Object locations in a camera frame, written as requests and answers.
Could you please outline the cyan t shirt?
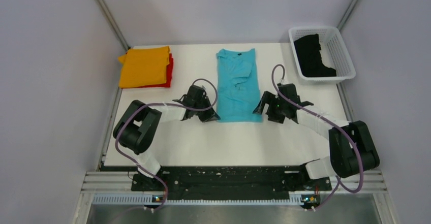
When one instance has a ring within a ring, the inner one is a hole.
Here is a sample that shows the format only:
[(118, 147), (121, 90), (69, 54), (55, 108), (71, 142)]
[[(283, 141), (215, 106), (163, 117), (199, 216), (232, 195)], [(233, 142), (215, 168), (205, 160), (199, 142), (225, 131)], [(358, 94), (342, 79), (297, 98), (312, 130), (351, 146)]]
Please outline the cyan t shirt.
[(217, 54), (219, 122), (263, 121), (253, 110), (261, 100), (256, 65), (256, 50), (220, 50)]

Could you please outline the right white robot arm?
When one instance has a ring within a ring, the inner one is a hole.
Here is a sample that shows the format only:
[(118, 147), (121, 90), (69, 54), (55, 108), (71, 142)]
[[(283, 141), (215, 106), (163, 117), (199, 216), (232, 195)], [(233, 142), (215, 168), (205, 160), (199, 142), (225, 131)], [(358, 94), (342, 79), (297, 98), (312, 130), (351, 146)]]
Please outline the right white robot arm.
[(363, 187), (365, 171), (380, 164), (367, 124), (360, 120), (350, 122), (336, 118), (313, 103), (302, 101), (294, 84), (277, 84), (276, 91), (276, 94), (264, 92), (253, 113), (265, 113), (269, 121), (280, 124), (289, 119), (329, 143), (328, 156), (300, 166), (299, 185), (312, 189), (321, 178), (335, 176), (340, 182), (343, 178), (358, 175), (358, 186), (354, 189), (344, 186), (344, 189), (350, 193), (359, 192)]

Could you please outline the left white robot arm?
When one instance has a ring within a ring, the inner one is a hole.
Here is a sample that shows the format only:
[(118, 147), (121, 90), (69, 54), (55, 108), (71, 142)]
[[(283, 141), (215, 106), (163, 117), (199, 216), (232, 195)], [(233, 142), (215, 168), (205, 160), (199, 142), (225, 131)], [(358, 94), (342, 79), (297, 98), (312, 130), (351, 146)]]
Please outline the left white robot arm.
[(203, 86), (192, 84), (187, 93), (170, 103), (144, 103), (140, 100), (132, 101), (125, 113), (113, 129), (115, 150), (130, 160), (137, 167), (144, 178), (144, 184), (151, 190), (161, 186), (164, 193), (168, 186), (163, 176), (158, 173), (161, 164), (149, 152), (157, 129), (161, 123), (171, 121), (185, 121), (197, 116), (201, 122), (211, 122), (220, 119), (214, 106), (218, 102), (219, 93), (215, 91), (215, 98), (210, 100)]

